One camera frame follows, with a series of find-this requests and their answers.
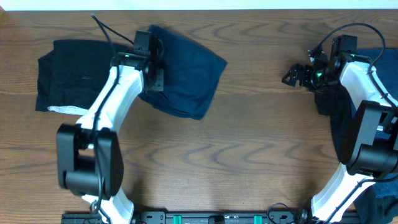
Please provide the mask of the navy blue shorts garment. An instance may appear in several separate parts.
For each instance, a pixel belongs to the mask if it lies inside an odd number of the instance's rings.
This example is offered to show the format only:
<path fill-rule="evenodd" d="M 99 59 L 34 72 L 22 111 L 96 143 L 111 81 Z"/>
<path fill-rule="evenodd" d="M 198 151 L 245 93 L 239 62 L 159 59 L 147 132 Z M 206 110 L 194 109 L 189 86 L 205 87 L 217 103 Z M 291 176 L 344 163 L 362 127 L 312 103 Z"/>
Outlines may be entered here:
<path fill-rule="evenodd" d="M 227 61 L 183 35 L 158 25 L 149 32 L 163 42 L 164 90 L 141 93 L 142 101 L 172 116 L 201 120 L 208 111 Z"/>

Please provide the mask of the black shorts garment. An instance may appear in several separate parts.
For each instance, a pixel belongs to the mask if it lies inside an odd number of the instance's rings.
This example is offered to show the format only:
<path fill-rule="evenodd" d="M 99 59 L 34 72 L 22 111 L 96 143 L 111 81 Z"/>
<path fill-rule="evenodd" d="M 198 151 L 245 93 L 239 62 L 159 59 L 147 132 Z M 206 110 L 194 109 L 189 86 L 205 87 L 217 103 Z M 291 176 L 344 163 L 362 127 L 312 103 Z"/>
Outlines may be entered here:
<path fill-rule="evenodd" d="M 35 110 L 84 115 L 108 79 L 113 56 L 107 42 L 55 40 L 38 59 Z"/>

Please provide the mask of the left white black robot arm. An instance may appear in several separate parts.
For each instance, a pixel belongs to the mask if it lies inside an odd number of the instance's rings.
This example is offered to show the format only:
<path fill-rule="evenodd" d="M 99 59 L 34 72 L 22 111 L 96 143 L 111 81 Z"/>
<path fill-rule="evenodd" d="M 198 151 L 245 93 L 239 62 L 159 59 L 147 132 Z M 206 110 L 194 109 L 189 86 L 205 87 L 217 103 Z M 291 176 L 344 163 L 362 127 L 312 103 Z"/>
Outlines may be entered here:
<path fill-rule="evenodd" d="M 145 32 L 130 53 L 117 52 L 97 99 L 76 124 L 56 135 L 58 181 L 89 203 L 86 213 L 66 212 L 62 223 L 134 223 L 134 204 L 121 187 L 124 164 L 118 140 L 134 100 L 164 89 L 162 41 Z"/>

